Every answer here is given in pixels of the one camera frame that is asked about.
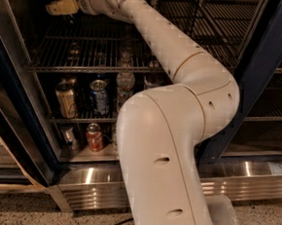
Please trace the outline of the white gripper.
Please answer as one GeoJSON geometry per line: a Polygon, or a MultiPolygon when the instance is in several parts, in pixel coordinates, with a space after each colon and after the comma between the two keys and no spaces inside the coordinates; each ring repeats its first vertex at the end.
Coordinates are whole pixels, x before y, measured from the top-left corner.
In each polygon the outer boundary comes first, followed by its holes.
{"type": "Polygon", "coordinates": [[[46,6],[52,16],[74,15],[79,8],[86,15],[107,15],[111,12],[107,0],[55,0],[46,6]]]}

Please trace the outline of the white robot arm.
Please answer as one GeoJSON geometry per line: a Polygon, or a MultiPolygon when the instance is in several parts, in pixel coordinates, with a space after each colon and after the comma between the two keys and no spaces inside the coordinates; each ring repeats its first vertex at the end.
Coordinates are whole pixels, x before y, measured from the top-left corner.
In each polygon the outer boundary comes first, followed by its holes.
{"type": "Polygon", "coordinates": [[[117,147],[135,225],[212,225],[194,147],[220,132],[240,92],[227,69],[146,0],[56,0],[49,14],[131,22],[171,80],[135,94],[117,118],[117,147]]]}

